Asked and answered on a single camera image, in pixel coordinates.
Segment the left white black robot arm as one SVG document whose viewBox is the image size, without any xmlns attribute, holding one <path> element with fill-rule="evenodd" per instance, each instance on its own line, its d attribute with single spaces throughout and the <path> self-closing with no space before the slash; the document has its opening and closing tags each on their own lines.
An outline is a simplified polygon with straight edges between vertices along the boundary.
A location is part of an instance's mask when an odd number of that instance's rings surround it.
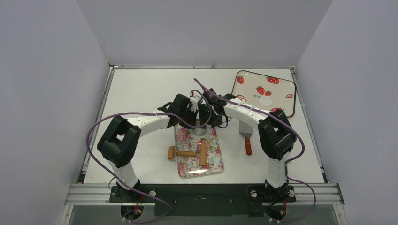
<svg viewBox="0 0 398 225">
<path fill-rule="evenodd" d="M 110 163 L 117 176 L 117 184 L 122 188 L 121 194 L 127 201 L 133 202 L 140 195 L 139 179 L 131 163 L 140 137 L 177 124 L 186 128 L 195 126 L 200 103 L 199 96 L 177 94 L 173 102 L 153 113 L 130 119 L 121 115 L 112 118 L 97 144 L 97 150 Z"/>
</svg>

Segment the metal spatula wooden handle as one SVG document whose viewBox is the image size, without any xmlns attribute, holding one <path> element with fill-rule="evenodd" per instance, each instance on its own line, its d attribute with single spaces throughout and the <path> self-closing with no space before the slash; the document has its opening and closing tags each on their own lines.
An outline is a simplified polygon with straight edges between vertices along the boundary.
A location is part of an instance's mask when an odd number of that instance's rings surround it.
<svg viewBox="0 0 398 225">
<path fill-rule="evenodd" d="M 253 152 L 252 152 L 250 138 L 253 134 L 253 128 L 250 125 L 239 121 L 238 130 L 239 130 L 239 133 L 244 137 L 246 154 L 248 156 L 252 155 Z"/>
</svg>

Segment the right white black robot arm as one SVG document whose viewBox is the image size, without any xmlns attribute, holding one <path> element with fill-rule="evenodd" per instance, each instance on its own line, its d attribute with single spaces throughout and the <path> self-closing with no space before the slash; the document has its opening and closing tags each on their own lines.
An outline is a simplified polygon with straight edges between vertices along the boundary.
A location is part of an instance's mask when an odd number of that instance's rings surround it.
<svg viewBox="0 0 398 225">
<path fill-rule="evenodd" d="M 207 88 L 203 91 L 217 114 L 237 119 L 258 131 L 261 148 L 268 157 L 264 188 L 266 197 L 273 201 L 293 198 L 295 193 L 289 185 L 287 164 L 299 135 L 291 127 L 285 113 L 280 109 L 270 112 L 256 108 L 231 94 L 220 96 Z"/>
</svg>

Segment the floral pattern tray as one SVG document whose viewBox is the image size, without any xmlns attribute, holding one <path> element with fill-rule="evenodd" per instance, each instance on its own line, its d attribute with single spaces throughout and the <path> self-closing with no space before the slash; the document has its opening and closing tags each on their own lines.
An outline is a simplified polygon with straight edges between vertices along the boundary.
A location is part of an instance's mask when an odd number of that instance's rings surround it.
<svg viewBox="0 0 398 225">
<path fill-rule="evenodd" d="M 221 145 L 215 128 L 188 129 L 175 125 L 173 129 L 177 173 L 181 179 L 224 171 Z"/>
</svg>

